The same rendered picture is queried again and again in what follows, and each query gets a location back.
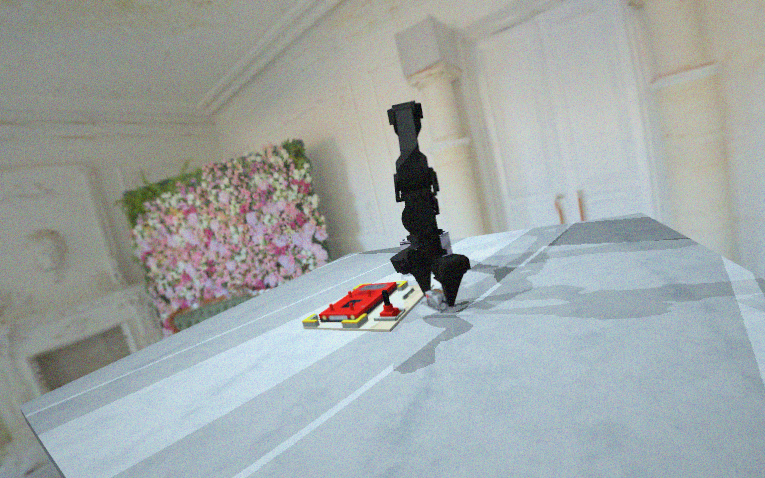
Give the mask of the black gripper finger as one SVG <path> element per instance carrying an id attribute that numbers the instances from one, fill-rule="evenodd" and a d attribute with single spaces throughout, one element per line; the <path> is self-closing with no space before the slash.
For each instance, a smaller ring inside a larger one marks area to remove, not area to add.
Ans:
<path id="1" fill-rule="evenodd" d="M 455 299 L 457 296 L 458 288 L 460 286 L 460 283 L 462 281 L 463 275 L 466 274 L 467 271 L 453 275 L 449 278 L 439 278 L 439 277 L 433 277 L 436 281 L 440 282 L 443 288 L 443 294 L 445 296 L 447 305 L 449 307 L 453 306 L 455 303 Z"/>
<path id="2" fill-rule="evenodd" d="M 431 266 L 422 265 L 419 267 L 415 267 L 410 272 L 410 274 L 412 274 L 414 278 L 416 279 L 425 297 L 426 297 L 425 292 L 428 292 L 431 290 L 431 271 L 432 271 Z"/>

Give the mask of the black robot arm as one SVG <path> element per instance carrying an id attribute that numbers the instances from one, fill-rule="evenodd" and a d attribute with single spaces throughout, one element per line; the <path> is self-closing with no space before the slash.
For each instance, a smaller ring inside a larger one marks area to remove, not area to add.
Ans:
<path id="1" fill-rule="evenodd" d="M 428 233 L 437 225 L 436 215 L 440 214 L 437 191 L 440 191 L 437 173 L 429 168 L 428 159 L 420 151 L 417 139 L 423 118 L 421 102 L 408 101 L 392 105 L 387 110 L 389 124 L 399 137 L 400 156 L 396 161 L 394 174 L 396 202 L 405 201 L 402 224 L 415 235 Z M 433 185 L 433 192 L 432 192 Z M 401 197 L 400 197 L 401 191 Z M 434 207 L 435 206 L 435 207 Z M 432 263 L 430 253 L 423 243 L 410 246 L 390 258 L 397 273 L 406 275 L 415 267 Z"/>

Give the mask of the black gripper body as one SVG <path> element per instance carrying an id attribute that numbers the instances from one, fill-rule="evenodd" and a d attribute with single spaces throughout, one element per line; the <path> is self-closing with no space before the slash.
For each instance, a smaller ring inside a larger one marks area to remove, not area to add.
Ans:
<path id="1" fill-rule="evenodd" d="M 409 232 L 410 233 L 410 232 Z M 432 263 L 424 264 L 424 259 L 419 266 L 427 265 L 431 266 L 432 273 L 435 277 L 449 278 L 453 275 L 470 270 L 469 258 L 461 254 L 447 255 L 447 249 L 442 249 L 440 235 L 444 234 L 443 229 L 438 229 L 438 225 L 435 225 L 428 233 L 423 235 L 415 235 L 410 233 L 406 236 L 407 241 L 412 242 L 412 246 L 420 246 L 420 242 L 426 245 Z M 444 256 L 444 257 L 442 257 Z"/>

